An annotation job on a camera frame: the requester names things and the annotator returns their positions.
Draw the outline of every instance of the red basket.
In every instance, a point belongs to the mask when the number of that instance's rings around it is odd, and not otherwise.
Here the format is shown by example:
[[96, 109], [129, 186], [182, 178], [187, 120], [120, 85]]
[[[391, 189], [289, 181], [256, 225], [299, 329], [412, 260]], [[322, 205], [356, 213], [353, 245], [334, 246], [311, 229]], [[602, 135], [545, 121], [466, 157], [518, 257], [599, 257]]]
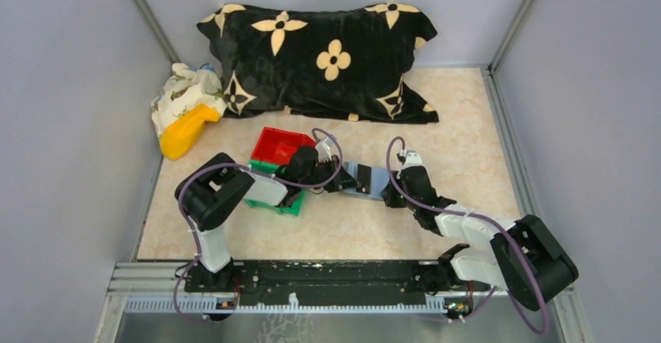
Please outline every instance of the red basket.
[[315, 141], [306, 134], [264, 127], [250, 159], [278, 166], [286, 165], [300, 146], [315, 145]]

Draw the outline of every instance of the green plastic bin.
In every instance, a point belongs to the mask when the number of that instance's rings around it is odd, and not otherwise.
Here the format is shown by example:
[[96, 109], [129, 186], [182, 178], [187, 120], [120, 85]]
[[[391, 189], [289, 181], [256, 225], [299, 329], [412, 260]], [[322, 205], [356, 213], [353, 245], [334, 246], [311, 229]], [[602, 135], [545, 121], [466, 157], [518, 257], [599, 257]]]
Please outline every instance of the green plastic bin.
[[[248, 164], [250, 164], [250, 166], [253, 167], [255, 170], [259, 170], [260, 172], [265, 172], [265, 173], [275, 173], [275, 171], [278, 168], [277, 165], [269, 164], [267, 162], [262, 162], [262, 161], [255, 161], [255, 160], [250, 160]], [[305, 194], [306, 194], [305, 190], [301, 191], [301, 196], [299, 197], [299, 199], [296, 200], [289, 208], [274, 207], [272, 205], [268, 205], [266, 203], [262, 203], [261, 201], [255, 201], [255, 200], [244, 199], [243, 201], [245, 201], [246, 204], [248, 204], [248, 206], [251, 208], [254, 207], [268, 208], [271, 210], [275, 210], [275, 212], [278, 214], [292, 214], [294, 216], [298, 216], [299, 212], [301, 211], [301, 204], [303, 204], [303, 197], [305, 197]]]

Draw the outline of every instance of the yellow bottle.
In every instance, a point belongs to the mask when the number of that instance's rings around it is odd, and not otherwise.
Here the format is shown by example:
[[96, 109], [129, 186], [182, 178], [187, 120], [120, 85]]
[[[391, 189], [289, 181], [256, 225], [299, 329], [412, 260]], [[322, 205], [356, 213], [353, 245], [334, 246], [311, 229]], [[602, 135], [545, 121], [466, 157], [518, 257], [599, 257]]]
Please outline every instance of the yellow bottle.
[[161, 135], [163, 155], [171, 160], [180, 158], [195, 144], [206, 122], [216, 122], [219, 119], [221, 115], [217, 111], [205, 104], [198, 104], [165, 129]]

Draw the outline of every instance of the table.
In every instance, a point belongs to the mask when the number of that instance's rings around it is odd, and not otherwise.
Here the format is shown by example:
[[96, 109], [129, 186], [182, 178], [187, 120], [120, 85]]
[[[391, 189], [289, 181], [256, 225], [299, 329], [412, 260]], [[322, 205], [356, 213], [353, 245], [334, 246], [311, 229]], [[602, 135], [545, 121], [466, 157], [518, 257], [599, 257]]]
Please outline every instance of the table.
[[[320, 127], [338, 138], [346, 161], [381, 168], [390, 140], [403, 136], [408, 149], [421, 155], [439, 194], [486, 214], [520, 217], [480, 69], [413, 69], [405, 82], [438, 110], [439, 123], [392, 125], [271, 112], [207, 125], [187, 155], [163, 161], [137, 259], [193, 257], [175, 187], [218, 152], [247, 164], [264, 126], [298, 133]], [[421, 229], [409, 210], [344, 193], [306, 194], [298, 217], [241, 203], [224, 225], [231, 254], [243, 260], [436, 259], [456, 244]]]

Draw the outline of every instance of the pillow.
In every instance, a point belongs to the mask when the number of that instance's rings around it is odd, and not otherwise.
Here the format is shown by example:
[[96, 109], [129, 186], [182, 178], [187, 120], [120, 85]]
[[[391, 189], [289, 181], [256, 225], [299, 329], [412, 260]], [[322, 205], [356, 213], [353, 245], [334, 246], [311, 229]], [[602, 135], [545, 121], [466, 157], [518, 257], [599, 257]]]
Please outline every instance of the pillow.
[[197, 28], [223, 66], [226, 117], [284, 110], [349, 121], [438, 122], [402, 80], [413, 50], [437, 34], [413, 6], [295, 12], [226, 4]]

